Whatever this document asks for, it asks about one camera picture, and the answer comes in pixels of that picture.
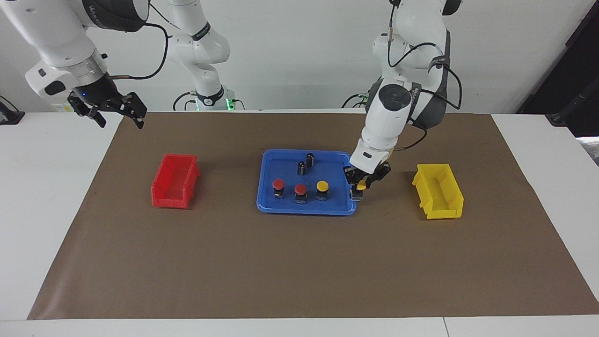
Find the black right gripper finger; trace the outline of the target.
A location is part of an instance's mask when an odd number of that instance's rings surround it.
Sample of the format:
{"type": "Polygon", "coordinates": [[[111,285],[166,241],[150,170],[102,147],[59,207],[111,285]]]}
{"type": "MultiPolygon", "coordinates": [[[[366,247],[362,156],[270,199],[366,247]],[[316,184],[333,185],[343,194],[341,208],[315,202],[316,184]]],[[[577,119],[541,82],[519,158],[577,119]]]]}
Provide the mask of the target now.
{"type": "Polygon", "coordinates": [[[121,103],[121,115],[132,119],[137,128],[143,129],[147,107],[142,102],[141,98],[139,98],[138,94],[130,92],[121,96],[121,103]]]}
{"type": "Polygon", "coordinates": [[[92,105],[91,109],[87,113],[87,117],[92,121],[95,121],[100,128],[104,128],[106,126],[107,121],[99,111],[99,105],[92,105]]]}

